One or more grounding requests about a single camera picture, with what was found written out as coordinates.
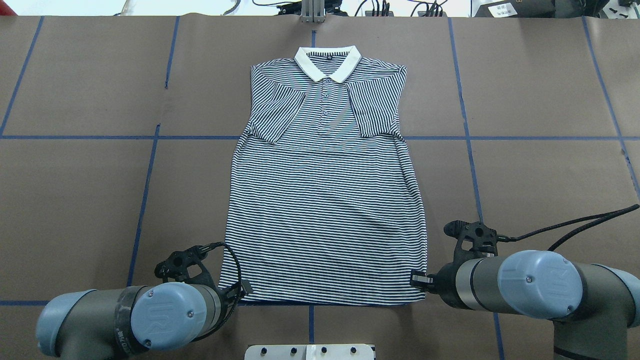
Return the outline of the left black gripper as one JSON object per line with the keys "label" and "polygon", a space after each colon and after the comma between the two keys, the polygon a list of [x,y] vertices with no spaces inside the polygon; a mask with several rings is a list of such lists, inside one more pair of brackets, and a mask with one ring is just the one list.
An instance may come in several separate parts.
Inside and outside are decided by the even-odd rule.
{"label": "left black gripper", "polygon": [[238,301],[253,292],[253,288],[249,280],[239,280],[227,287],[215,286],[214,291],[220,300],[221,312],[229,313]]}

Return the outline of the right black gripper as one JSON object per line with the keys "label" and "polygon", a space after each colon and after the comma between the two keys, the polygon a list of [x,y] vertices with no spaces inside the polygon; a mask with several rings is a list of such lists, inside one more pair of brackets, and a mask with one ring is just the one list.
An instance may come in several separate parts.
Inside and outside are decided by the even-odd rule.
{"label": "right black gripper", "polygon": [[424,271],[412,270],[409,284],[420,291],[438,295],[446,305],[458,306],[456,274],[452,269],[441,269],[429,275]]}

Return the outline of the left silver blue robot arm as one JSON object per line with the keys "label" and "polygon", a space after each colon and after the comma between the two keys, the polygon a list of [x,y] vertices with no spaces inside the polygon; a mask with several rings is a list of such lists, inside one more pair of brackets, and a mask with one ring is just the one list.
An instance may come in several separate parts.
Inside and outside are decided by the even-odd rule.
{"label": "left silver blue robot arm", "polygon": [[42,354],[61,360],[126,360],[173,351],[217,332],[252,291],[242,280],[224,289],[165,282],[68,292],[43,308],[35,338]]}

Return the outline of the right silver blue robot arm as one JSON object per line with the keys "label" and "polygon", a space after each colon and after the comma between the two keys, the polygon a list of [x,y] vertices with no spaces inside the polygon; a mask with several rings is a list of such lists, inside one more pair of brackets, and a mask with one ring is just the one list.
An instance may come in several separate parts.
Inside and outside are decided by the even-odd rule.
{"label": "right silver blue robot arm", "polygon": [[556,360],[626,360],[639,326],[639,279],[548,250],[463,259],[438,273],[414,269],[409,283],[455,309],[551,321]]}

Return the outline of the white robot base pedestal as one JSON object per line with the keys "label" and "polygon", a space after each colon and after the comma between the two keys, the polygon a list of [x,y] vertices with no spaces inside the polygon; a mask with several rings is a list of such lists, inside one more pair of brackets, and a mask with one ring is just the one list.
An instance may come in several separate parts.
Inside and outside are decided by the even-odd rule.
{"label": "white robot base pedestal", "polygon": [[374,345],[365,343],[256,344],[247,347],[245,360],[375,360]]}

